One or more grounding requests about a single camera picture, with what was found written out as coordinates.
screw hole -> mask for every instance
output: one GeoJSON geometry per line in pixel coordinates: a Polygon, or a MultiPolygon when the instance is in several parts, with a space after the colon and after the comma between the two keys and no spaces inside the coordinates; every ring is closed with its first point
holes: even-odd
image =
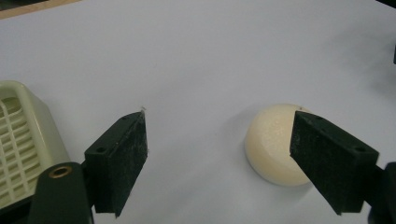
{"type": "Polygon", "coordinates": [[[366,149],[364,147],[355,147],[355,150],[359,151],[359,152],[365,152],[366,149]]]}
{"type": "Polygon", "coordinates": [[[103,153],[106,152],[106,149],[104,147],[99,147],[96,149],[96,152],[103,153]]]}
{"type": "Polygon", "coordinates": [[[52,170],[49,173],[49,177],[54,178],[54,179],[55,178],[61,178],[61,177],[64,177],[64,176],[66,176],[66,175],[68,175],[70,173],[72,173],[72,167],[70,167],[70,166],[61,166],[61,167],[58,167],[58,168],[52,170]]]}

